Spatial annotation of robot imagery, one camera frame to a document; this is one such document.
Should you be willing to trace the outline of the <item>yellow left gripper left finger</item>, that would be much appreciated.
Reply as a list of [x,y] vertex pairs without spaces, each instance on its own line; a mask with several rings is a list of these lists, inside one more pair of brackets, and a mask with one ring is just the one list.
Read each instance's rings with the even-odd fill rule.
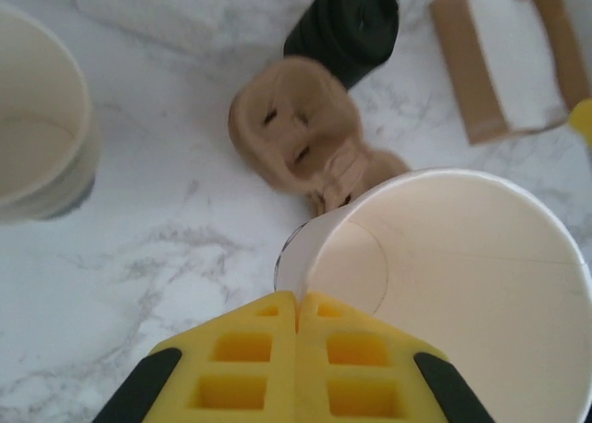
[[92,423],[294,423],[296,304],[274,292],[157,344]]

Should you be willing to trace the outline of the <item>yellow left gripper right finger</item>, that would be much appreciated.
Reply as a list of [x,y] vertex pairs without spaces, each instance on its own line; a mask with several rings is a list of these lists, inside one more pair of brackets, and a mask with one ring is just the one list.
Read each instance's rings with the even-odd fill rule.
[[438,348],[320,292],[296,343],[296,423],[495,423]]

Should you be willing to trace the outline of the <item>white printed paper cup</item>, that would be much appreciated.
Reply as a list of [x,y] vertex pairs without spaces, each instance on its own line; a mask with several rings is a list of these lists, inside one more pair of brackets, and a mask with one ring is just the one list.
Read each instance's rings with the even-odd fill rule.
[[456,168],[389,180],[296,230],[274,286],[436,346],[496,423],[585,423],[592,273],[563,223],[509,180]]

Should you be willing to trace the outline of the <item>brown pulp cup carrier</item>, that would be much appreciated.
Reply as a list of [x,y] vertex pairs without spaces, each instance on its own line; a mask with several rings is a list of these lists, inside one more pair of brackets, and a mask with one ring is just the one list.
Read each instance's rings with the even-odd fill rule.
[[278,191],[305,196],[316,217],[410,170],[364,140],[346,88],[301,56],[273,63],[237,93],[228,135],[252,170]]

